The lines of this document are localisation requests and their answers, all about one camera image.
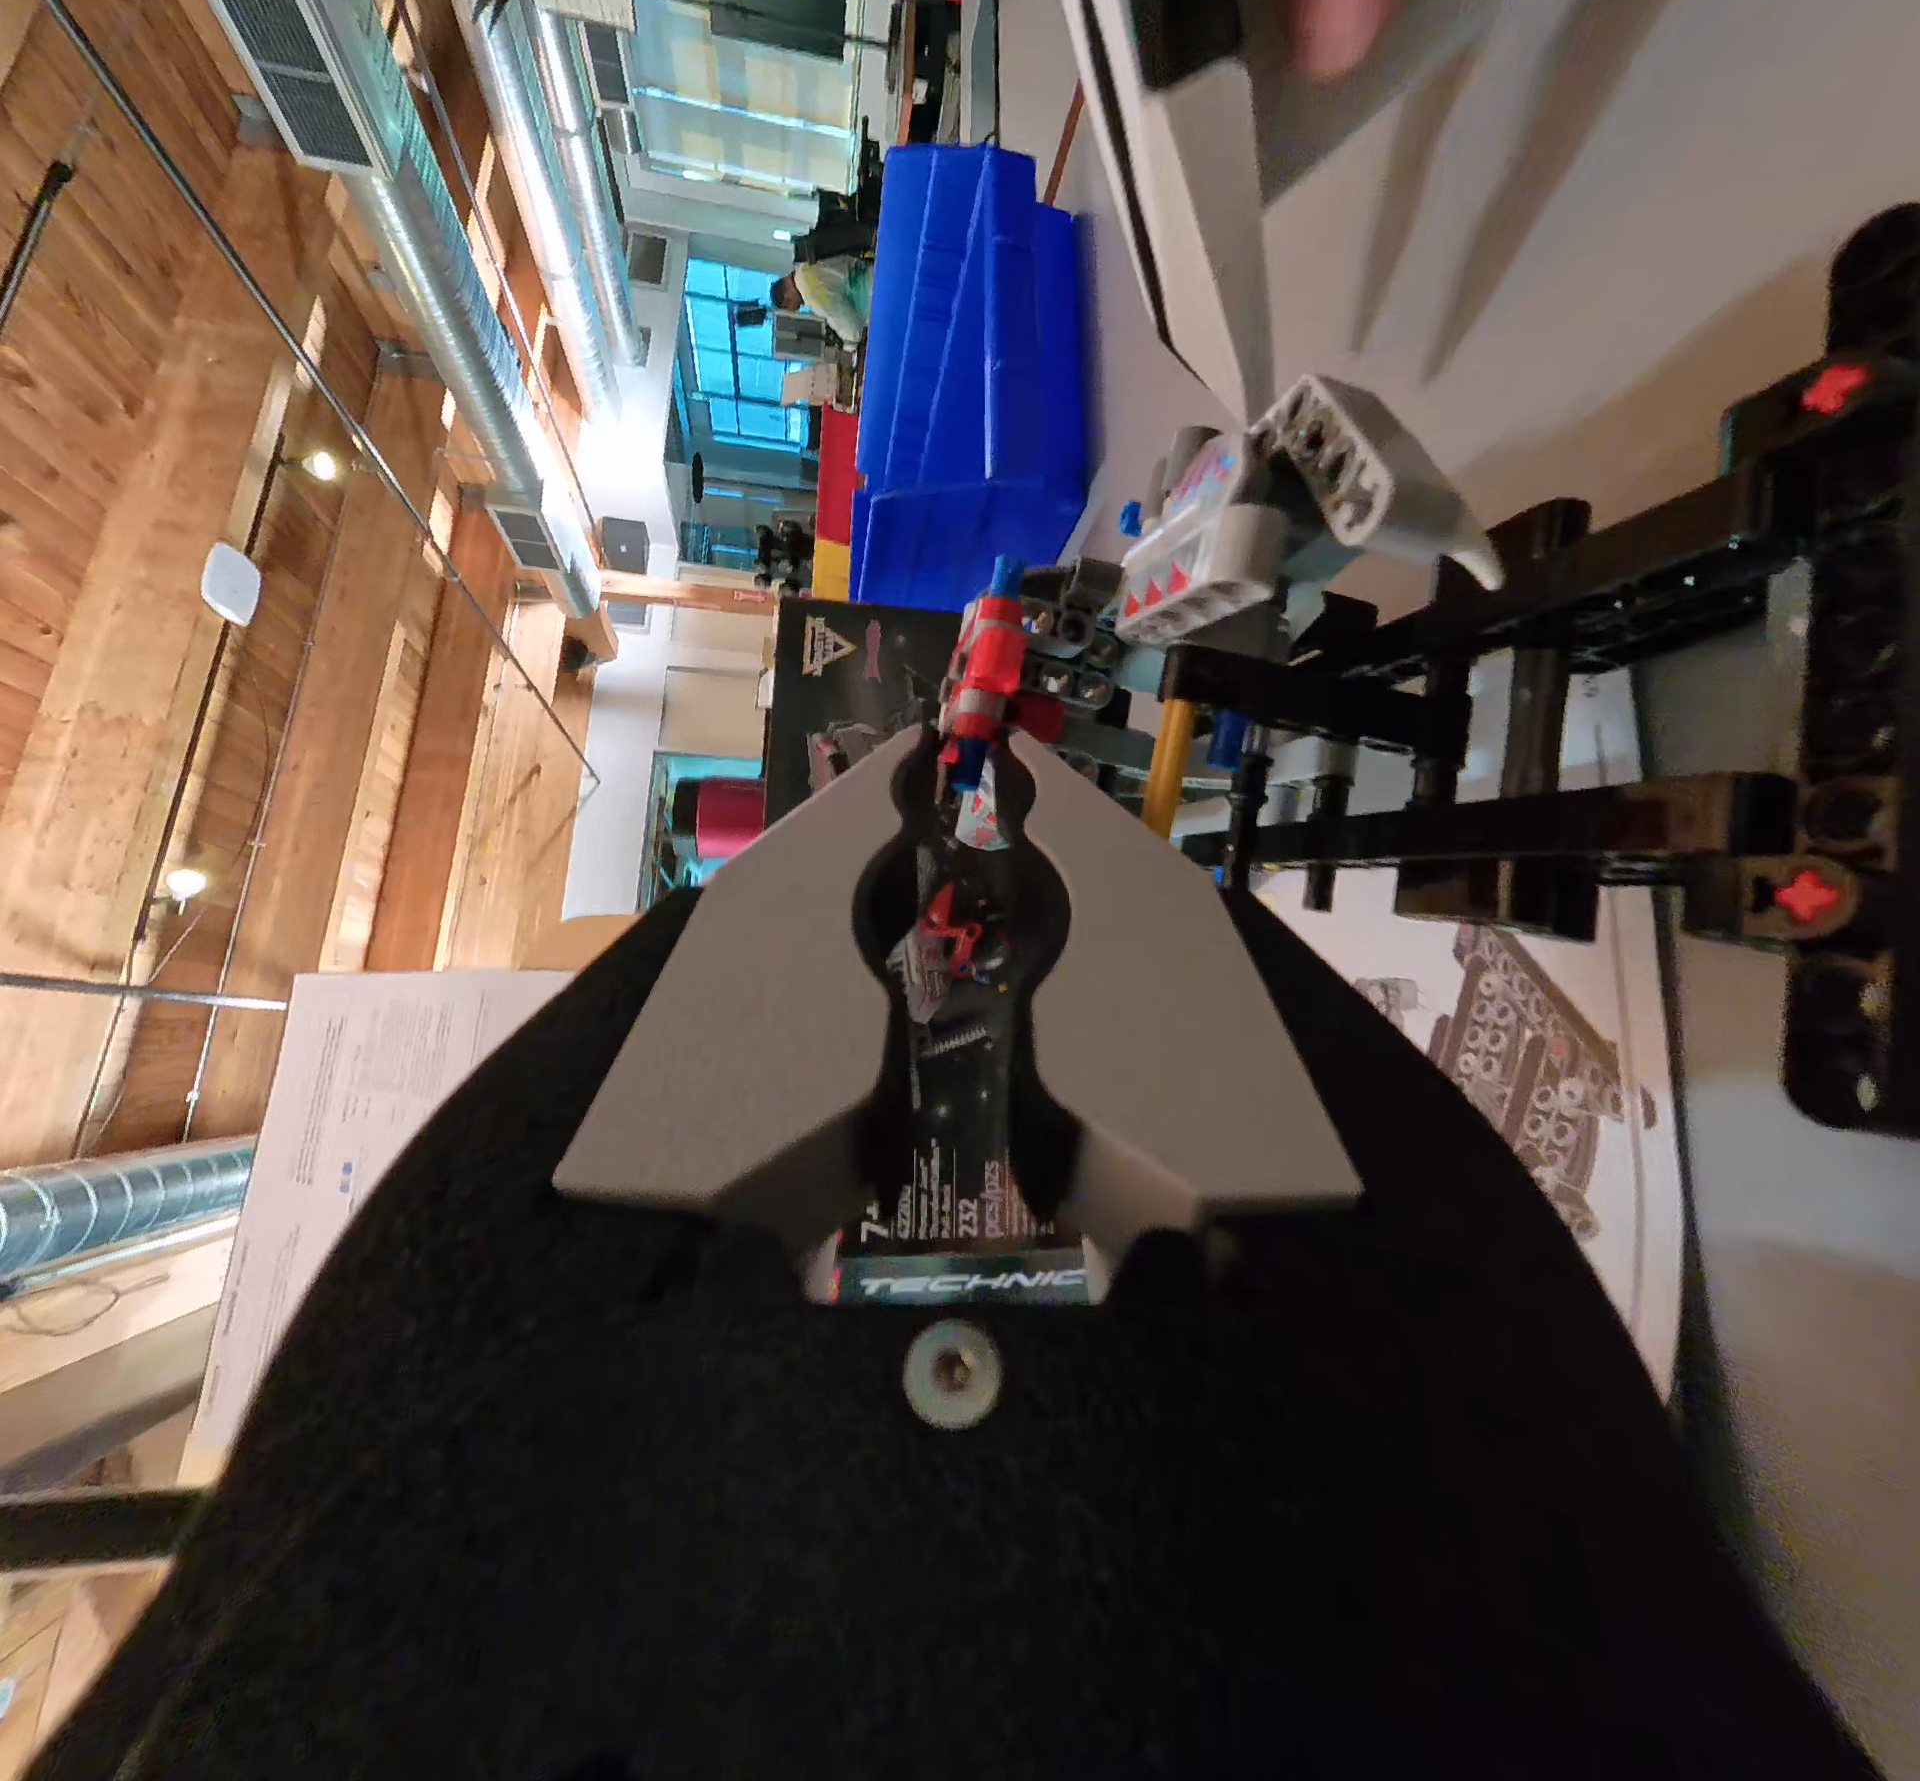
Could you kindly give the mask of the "magenta metal bottle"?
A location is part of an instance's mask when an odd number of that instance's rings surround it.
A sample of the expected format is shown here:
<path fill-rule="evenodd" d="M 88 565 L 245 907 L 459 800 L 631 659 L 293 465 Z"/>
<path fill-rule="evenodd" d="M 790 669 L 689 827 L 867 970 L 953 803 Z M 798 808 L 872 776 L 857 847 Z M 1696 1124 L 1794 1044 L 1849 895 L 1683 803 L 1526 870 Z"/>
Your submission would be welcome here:
<path fill-rule="evenodd" d="M 668 836 L 684 860 L 724 862 L 764 826 L 764 780 L 680 778 L 666 807 Z"/>

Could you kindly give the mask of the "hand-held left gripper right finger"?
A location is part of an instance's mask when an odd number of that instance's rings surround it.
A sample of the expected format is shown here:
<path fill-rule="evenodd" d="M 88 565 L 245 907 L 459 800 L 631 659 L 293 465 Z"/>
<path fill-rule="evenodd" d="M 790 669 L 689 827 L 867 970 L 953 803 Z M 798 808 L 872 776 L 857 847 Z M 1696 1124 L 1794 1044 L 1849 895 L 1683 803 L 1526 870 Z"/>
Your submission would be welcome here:
<path fill-rule="evenodd" d="M 1020 840 L 1065 899 L 1012 1068 L 1030 1212 L 1078 1234 L 1202 1234 L 1362 1190 L 1224 899 L 1172 844 L 1017 733 Z"/>

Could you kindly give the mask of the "large ceiling vent grille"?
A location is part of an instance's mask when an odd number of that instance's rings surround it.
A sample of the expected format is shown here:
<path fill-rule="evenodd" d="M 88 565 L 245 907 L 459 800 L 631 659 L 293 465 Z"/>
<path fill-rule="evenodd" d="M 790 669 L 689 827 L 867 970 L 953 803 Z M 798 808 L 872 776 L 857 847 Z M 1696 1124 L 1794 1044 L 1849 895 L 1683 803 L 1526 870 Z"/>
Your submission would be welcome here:
<path fill-rule="evenodd" d="M 368 107 L 349 85 L 318 0 L 206 0 L 293 158 L 337 177 L 390 180 Z"/>

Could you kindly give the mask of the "row of red yellow bins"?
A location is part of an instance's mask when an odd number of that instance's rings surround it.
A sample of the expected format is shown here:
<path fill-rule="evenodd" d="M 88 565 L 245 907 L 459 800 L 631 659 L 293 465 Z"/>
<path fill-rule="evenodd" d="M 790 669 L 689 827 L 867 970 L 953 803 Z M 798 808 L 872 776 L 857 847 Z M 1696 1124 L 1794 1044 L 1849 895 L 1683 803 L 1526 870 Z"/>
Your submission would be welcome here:
<path fill-rule="evenodd" d="M 857 414 L 823 406 L 814 507 L 812 595 L 859 601 L 872 505 L 854 468 Z"/>

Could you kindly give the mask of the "small ceiling vent grille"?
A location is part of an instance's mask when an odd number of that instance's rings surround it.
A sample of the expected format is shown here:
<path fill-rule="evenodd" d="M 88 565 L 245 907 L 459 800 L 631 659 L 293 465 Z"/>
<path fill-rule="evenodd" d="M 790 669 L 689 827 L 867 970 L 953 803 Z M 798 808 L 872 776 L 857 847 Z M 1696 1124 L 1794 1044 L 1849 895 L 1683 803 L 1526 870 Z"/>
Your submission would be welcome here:
<path fill-rule="evenodd" d="M 593 616 L 601 605 L 601 570 L 589 540 L 569 520 L 553 521 L 514 501 L 504 489 L 490 490 L 484 513 L 517 566 L 542 578 L 568 618 Z"/>

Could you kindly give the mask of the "blue plastic storage bin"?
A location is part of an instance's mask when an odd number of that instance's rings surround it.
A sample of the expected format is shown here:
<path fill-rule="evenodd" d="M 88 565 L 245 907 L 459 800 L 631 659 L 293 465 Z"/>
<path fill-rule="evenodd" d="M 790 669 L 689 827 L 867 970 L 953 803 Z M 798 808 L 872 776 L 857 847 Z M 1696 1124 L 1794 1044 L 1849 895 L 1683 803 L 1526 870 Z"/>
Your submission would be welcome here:
<path fill-rule="evenodd" d="M 1033 158 L 881 165 L 850 496 L 853 601 L 962 609 L 1061 561 L 1089 495 L 1080 243 Z"/>

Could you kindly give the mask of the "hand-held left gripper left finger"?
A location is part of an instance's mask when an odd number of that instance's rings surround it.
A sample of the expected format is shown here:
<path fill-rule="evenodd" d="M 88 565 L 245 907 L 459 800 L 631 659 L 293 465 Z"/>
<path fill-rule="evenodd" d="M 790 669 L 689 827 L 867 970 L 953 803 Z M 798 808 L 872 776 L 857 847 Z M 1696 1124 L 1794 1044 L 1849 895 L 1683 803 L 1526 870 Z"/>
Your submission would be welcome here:
<path fill-rule="evenodd" d="M 854 1219 L 890 995 L 854 906 L 904 832 L 909 728 L 768 826 L 699 890 L 553 1172 L 584 1203 L 708 1219 Z"/>

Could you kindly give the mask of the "silver ventilation duct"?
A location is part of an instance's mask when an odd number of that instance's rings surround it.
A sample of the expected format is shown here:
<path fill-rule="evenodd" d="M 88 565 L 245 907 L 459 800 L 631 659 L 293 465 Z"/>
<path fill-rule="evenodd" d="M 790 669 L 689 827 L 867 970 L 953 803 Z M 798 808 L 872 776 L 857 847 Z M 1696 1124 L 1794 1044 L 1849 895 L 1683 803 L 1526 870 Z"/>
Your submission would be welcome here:
<path fill-rule="evenodd" d="M 393 177 L 380 180 L 385 189 L 380 240 L 391 257 L 390 272 L 490 471 L 490 490 L 504 489 L 519 496 L 517 507 L 577 526 L 551 495 L 549 459 L 535 445 L 535 414 L 517 358 L 374 5 L 320 0 L 320 9 L 349 85 L 368 107 L 393 166 Z"/>
<path fill-rule="evenodd" d="M 1 1296 L 238 1213 L 255 1138 L 1 1172 Z"/>

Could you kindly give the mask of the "building instruction booklet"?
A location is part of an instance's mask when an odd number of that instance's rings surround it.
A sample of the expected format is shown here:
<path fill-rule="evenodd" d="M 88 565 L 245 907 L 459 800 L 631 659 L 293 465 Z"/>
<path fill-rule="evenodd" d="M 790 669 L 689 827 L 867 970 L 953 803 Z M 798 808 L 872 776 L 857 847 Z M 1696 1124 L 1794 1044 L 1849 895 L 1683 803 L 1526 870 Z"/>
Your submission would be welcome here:
<path fill-rule="evenodd" d="M 1603 889 L 1571 945 L 1405 920 L 1388 875 L 1353 872 L 1297 930 L 1499 1133 L 1667 1399 L 1686 1200 L 1651 902 Z"/>

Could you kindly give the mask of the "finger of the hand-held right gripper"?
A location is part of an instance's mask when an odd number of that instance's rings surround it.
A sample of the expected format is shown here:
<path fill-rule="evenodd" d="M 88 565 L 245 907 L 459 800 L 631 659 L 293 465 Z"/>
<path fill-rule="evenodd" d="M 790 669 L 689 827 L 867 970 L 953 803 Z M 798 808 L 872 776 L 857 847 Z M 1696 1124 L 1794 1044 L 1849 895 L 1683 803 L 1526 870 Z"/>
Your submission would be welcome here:
<path fill-rule="evenodd" d="M 1274 401 L 1253 90 L 1215 60 L 1146 94 L 1146 225 L 1167 345 L 1237 422 Z"/>
<path fill-rule="evenodd" d="M 1127 0 L 1061 0 L 1061 5 L 1141 301 L 1158 343 L 1177 358 L 1167 345 L 1158 319 L 1161 290 L 1146 225 L 1146 119 Z"/>

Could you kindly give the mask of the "white desk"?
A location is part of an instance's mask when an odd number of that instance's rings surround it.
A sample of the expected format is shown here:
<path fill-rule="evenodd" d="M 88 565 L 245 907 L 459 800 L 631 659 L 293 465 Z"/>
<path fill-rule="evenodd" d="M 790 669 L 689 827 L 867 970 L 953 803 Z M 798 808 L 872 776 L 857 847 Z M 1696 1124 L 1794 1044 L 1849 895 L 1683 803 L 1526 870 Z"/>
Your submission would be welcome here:
<path fill-rule="evenodd" d="M 1506 0 L 1267 210 L 1277 370 L 1370 389 L 1488 520 L 1634 515 L 1809 360 L 1829 257 L 1915 199 L 1915 0 Z M 1915 1777 L 1915 1146 L 1802 1119 L 1786 965 L 1657 902 L 1692 1241 L 1678 1385 L 1721 1528 Z"/>

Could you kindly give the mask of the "black toy truck box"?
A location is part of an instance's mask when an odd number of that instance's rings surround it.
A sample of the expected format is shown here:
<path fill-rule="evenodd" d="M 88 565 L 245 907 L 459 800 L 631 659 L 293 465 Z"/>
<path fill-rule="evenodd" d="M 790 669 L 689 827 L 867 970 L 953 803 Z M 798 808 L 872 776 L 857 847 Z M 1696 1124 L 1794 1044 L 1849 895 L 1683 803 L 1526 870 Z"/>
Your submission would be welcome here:
<path fill-rule="evenodd" d="M 953 613 L 790 600 L 776 613 L 760 754 L 764 821 L 795 810 L 899 733 L 939 714 Z M 907 1168 L 894 1194 L 824 1247 L 807 1277 L 843 1305 L 1085 1308 L 1077 1234 L 1033 1218 L 1006 1160 L 1020 989 L 1033 940 L 997 830 L 988 770 L 914 824 L 904 934 L 884 979 L 904 1012 Z"/>

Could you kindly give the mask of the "toy brick truck model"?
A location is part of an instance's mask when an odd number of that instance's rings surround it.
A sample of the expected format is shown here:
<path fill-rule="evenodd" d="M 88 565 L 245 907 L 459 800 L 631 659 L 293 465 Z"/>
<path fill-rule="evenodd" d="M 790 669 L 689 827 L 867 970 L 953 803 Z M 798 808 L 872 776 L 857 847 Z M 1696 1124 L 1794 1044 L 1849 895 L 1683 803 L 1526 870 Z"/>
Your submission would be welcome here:
<path fill-rule="evenodd" d="M 1401 752 L 1398 810 L 1206 826 L 1212 870 L 1262 860 L 1388 869 L 1413 920 L 1451 926 L 1479 991 L 1529 1006 L 1508 945 L 1577 938 L 1603 886 L 1672 889 L 1681 930 L 1788 958 L 1782 1082 L 1831 1128 L 1918 1133 L 1915 689 L 1918 210 L 1864 222 L 1827 280 L 1827 352 L 1723 417 L 1721 468 L 1631 521 L 1588 529 L 1560 499 L 1501 523 L 1508 586 L 1444 586 L 1385 629 L 1331 597 L 1297 662 L 1196 639 L 1155 651 L 1157 686 L 1204 713 L 1280 714 L 1300 733 Z M 1786 774 L 1714 772 L 1461 804 L 1467 669 L 1510 658 L 1544 684 L 1636 666 L 1762 618 L 1807 572 Z"/>

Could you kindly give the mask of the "printed white instruction sheet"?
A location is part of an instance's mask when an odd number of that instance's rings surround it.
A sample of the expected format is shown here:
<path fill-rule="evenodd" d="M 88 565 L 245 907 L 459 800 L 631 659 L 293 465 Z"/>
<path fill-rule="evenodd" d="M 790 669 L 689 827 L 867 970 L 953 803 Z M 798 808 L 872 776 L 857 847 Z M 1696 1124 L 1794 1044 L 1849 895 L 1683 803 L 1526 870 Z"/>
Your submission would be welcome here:
<path fill-rule="evenodd" d="M 225 1466 L 282 1333 L 401 1150 L 569 981 L 553 969 L 294 979 L 181 1486 Z"/>

